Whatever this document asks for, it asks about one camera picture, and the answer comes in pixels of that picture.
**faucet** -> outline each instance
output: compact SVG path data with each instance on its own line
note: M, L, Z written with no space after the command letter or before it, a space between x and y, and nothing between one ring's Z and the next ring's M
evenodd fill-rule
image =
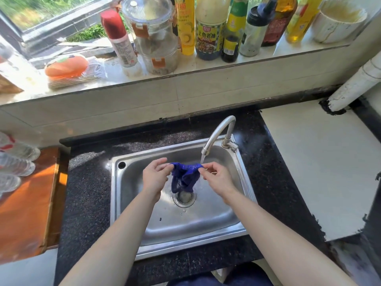
M207 156L210 153L210 149L212 148L214 142L216 141L218 136L221 134L221 132L226 128L226 126L229 126L229 127L227 128L227 133L225 135L224 140L221 143L221 146L223 148L230 148L233 152L236 152L236 150L238 149L238 144L230 140L235 124L236 124L235 116L231 115L226 117L213 131L207 143L202 148L201 153L205 156Z

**black granite countertop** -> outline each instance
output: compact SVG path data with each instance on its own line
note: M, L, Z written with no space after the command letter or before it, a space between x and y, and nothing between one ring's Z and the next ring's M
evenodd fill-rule
M325 252L324 233L309 212L259 111L254 106L91 136L72 146L55 285L110 225L114 156L207 138L228 115L258 204ZM263 258L249 236L134 263L128 285L153 285Z

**sink drain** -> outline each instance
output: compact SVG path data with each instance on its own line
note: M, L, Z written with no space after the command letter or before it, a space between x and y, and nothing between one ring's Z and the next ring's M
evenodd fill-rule
M174 203L181 208L188 208L193 205L196 201L196 193L195 192L178 192L173 195Z

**white pipe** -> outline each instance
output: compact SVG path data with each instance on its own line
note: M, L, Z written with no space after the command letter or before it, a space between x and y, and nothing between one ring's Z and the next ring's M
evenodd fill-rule
M379 82L381 82L381 51L328 98L329 109L338 111L345 108Z

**kitchen sink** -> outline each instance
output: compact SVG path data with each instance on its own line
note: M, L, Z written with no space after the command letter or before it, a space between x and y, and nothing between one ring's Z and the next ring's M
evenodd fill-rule
M224 136L213 143L205 163L216 161L228 168L236 188L256 202L248 175L237 149L222 147ZM111 224L142 190L142 171L154 159L167 157L168 162L200 163L201 150L208 139L151 149L112 159ZM202 177L187 197L171 191L168 177L155 204L135 260L186 249L246 234L234 212Z

